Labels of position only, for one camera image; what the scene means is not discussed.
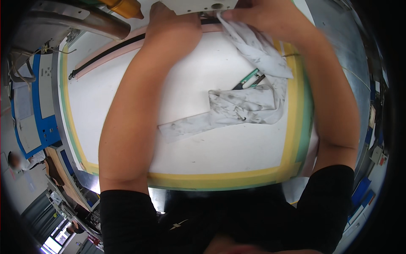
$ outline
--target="white shirt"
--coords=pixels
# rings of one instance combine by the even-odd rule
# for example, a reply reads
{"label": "white shirt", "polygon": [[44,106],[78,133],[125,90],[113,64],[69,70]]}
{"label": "white shirt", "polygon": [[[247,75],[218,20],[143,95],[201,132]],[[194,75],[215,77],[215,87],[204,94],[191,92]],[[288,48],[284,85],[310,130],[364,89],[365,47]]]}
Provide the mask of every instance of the white shirt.
{"label": "white shirt", "polygon": [[31,157],[31,162],[24,158],[23,156],[20,157],[20,165],[22,170],[30,170],[35,164],[41,162],[45,159],[45,153],[43,150],[39,151],[38,153],[34,154]]}

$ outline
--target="forearm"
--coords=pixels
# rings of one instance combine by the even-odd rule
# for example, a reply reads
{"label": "forearm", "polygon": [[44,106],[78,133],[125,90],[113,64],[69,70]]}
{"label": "forearm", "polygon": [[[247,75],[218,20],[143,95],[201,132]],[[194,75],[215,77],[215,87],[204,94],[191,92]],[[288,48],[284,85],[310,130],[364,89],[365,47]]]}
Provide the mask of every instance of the forearm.
{"label": "forearm", "polygon": [[153,156],[162,85],[174,64],[169,58],[156,54],[153,47],[143,47],[131,61],[101,132],[101,182],[102,178],[119,185],[136,178],[146,181]]}
{"label": "forearm", "polygon": [[356,150],[360,128],[358,108],[333,48],[317,30],[296,46],[310,79],[320,141]]}

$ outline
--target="black rubber strip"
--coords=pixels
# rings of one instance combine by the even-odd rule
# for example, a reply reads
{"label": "black rubber strip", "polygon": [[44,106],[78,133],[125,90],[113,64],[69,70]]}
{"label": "black rubber strip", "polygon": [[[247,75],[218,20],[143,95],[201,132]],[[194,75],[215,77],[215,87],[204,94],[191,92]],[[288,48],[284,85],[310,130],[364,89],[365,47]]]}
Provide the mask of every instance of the black rubber strip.
{"label": "black rubber strip", "polygon": [[[209,24],[219,24],[220,21],[217,18],[213,18],[213,19],[204,19],[201,20],[201,24],[202,25],[209,25]],[[78,69],[74,69],[72,71],[72,73],[69,75],[69,80],[71,80],[72,78],[74,78],[76,76],[76,74],[78,74],[79,72],[81,72],[84,68],[88,67],[89,65],[91,65],[92,63],[96,62],[97,60],[101,59],[102,57],[116,51],[117,49],[120,49],[122,47],[125,47],[127,45],[130,45],[131,43],[140,41],[142,39],[145,39],[145,34],[141,34],[138,36],[135,36],[134,38],[128,39],[127,41],[123,41],[120,44],[117,44],[116,46],[109,48],[108,50],[104,51],[103,53],[93,57],[91,60],[89,60],[87,63],[85,63],[84,65],[80,66]]]}

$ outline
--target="white logo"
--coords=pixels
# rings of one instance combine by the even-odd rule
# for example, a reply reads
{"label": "white logo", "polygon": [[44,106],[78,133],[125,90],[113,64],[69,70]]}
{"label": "white logo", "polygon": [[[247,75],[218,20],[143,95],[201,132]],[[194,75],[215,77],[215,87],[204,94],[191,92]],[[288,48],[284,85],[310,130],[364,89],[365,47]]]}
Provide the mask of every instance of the white logo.
{"label": "white logo", "polygon": [[181,222],[179,222],[179,223],[173,224],[173,227],[172,227],[170,230],[172,230],[172,229],[174,229],[174,228],[180,227],[180,224],[184,223],[184,222],[187,221],[187,220],[188,220],[188,219],[186,219],[186,220],[184,220],[184,221],[181,221]]}

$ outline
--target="screw hole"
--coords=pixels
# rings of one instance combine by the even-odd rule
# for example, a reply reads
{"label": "screw hole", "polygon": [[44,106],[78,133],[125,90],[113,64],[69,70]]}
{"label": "screw hole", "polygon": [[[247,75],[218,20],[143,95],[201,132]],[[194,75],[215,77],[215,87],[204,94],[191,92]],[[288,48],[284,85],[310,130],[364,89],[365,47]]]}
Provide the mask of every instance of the screw hole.
{"label": "screw hole", "polygon": [[214,4],[214,5],[212,5],[212,9],[214,9],[214,10],[218,10],[218,9],[221,9],[221,8],[223,8],[222,4]]}

